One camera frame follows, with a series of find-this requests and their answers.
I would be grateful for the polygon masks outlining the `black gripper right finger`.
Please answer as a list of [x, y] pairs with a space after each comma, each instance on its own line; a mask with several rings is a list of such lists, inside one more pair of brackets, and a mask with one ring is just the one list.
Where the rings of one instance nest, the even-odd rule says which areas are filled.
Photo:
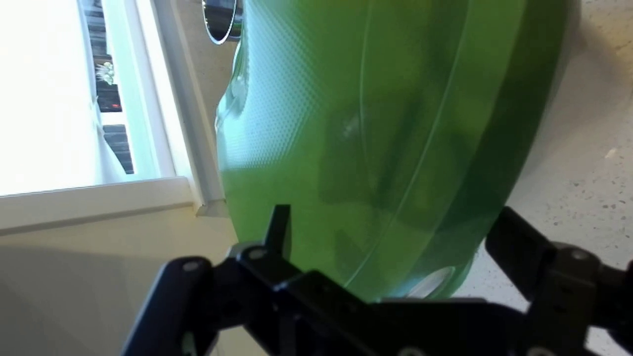
[[495, 219], [485, 249], [529, 300], [537, 296], [545, 267], [557, 251], [551, 239], [509, 206]]

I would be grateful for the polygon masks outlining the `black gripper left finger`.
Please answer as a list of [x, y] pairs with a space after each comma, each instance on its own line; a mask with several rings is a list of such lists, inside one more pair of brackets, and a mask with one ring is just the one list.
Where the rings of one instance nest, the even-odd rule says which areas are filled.
[[274, 207], [264, 245], [282, 255], [292, 255], [292, 206], [280, 204]]

